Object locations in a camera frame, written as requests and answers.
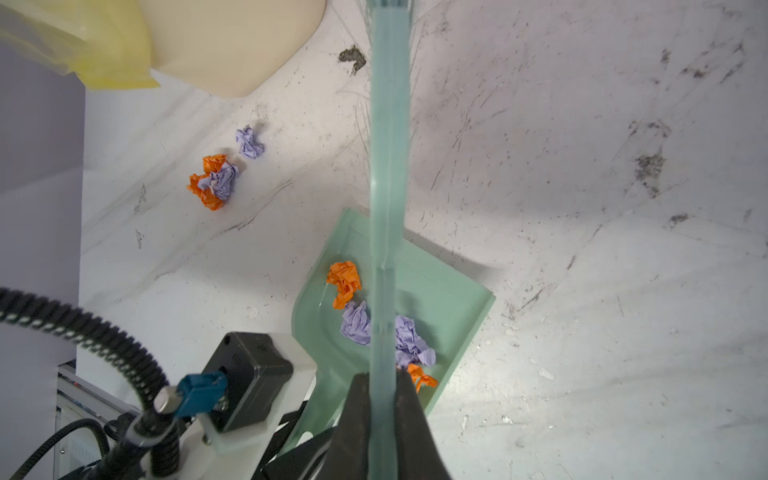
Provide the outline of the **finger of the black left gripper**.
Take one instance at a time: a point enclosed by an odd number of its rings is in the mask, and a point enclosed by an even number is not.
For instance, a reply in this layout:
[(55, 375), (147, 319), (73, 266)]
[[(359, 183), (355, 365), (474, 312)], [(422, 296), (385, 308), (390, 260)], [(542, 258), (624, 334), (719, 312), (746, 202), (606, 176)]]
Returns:
[(303, 401), (298, 410), (286, 413), (281, 418), (278, 429), (273, 434), (251, 477), (252, 480), (297, 478), (298, 469), (291, 464), (290, 456), (280, 455), (279, 452), (285, 446), (307, 404), (307, 401)]
[(295, 480), (312, 479), (320, 469), (330, 448), (336, 428), (331, 427), (295, 448), (280, 455), (289, 455), (291, 464), (298, 469)]

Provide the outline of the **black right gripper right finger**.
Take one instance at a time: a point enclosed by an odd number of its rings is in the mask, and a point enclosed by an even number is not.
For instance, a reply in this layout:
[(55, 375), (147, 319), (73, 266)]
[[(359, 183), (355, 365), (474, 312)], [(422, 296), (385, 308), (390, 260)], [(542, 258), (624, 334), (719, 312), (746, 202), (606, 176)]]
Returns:
[(410, 374), (396, 374), (395, 436), (399, 480), (449, 480)]

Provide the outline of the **green plastic dustpan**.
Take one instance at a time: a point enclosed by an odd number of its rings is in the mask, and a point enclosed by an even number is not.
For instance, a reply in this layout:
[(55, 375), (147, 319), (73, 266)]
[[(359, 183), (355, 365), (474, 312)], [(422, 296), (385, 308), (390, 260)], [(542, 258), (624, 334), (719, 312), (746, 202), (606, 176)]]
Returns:
[[(284, 445), (289, 450), (304, 434), (316, 436), (332, 426), (354, 375), (369, 369), (368, 348), (340, 332), (341, 311), (332, 305), (337, 289), (326, 278), (332, 264), (353, 262), (362, 280), (357, 300), (368, 299), (374, 268), (370, 259), (369, 219), (346, 209), (300, 291), (292, 312), (293, 337), (317, 365), (315, 387)], [(396, 267), (395, 311), (411, 318), (416, 331), (436, 352), (427, 369), (436, 387), (422, 387), (418, 398), (430, 414), (495, 301), (483, 285), (404, 240)]]

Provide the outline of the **green hand brush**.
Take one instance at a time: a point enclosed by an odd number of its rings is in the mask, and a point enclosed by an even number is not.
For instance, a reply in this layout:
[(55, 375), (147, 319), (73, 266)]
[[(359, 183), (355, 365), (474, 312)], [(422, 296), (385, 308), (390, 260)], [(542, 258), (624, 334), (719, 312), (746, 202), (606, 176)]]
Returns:
[(365, 4), (371, 45), (371, 425), (368, 478), (397, 476), (396, 265), (403, 239), (410, 148), (410, 1)]

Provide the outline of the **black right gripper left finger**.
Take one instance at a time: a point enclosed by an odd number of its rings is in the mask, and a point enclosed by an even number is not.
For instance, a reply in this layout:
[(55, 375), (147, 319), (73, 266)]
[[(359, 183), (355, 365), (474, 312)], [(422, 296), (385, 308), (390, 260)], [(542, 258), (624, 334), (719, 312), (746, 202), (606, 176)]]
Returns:
[(371, 425), (370, 375), (354, 376), (317, 479), (365, 480)]

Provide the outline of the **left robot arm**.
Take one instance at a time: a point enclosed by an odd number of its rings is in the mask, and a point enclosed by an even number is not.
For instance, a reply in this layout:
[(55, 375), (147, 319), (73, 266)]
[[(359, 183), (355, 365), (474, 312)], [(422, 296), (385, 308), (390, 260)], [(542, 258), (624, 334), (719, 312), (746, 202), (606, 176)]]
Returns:
[(78, 362), (59, 370), (64, 415), (119, 424), (119, 439), (78, 479), (261, 479), (291, 435), (317, 366), (289, 334), (227, 333), (204, 368), (171, 381), (117, 326), (78, 307), (1, 292), (1, 321), (66, 340), (118, 376), (119, 391)]

